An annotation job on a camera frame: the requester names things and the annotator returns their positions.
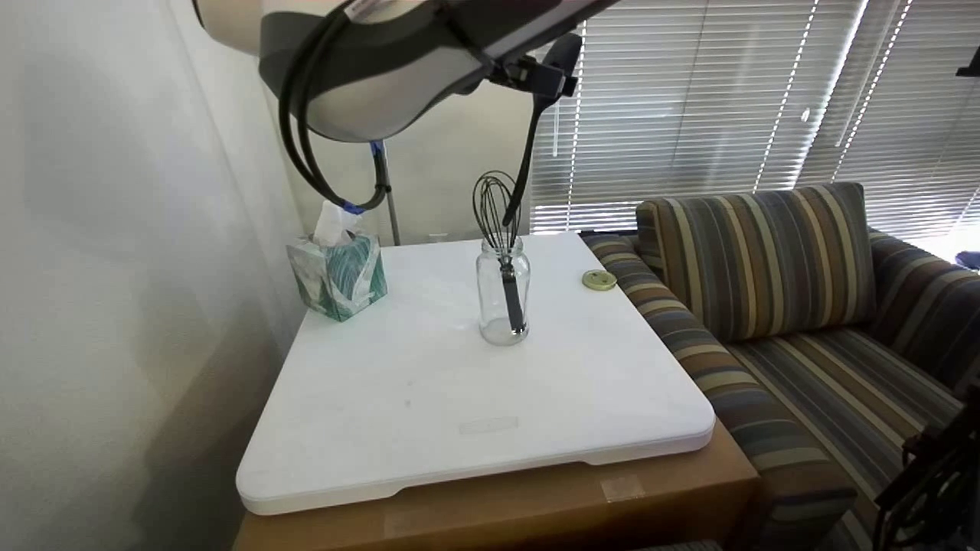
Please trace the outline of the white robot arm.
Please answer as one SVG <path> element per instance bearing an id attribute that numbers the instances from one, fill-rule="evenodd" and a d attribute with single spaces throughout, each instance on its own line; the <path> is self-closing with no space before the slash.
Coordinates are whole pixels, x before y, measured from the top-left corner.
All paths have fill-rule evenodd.
<path id="1" fill-rule="evenodd" d="M 332 139 L 405 132 L 494 65 L 558 40 L 614 0 L 189 0 L 202 31 Z"/>

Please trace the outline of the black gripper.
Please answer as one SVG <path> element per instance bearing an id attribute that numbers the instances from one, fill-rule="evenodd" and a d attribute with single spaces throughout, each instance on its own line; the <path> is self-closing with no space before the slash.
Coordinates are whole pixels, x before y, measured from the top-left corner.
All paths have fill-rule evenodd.
<path id="1" fill-rule="evenodd" d="M 522 54 L 498 61 L 490 79 L 519 92 L 531 92 L 536 100 L 558 100 L 577 92 L 577 61 L 582 35 L 566 32 L 553 43 L 545 58 Z"/>

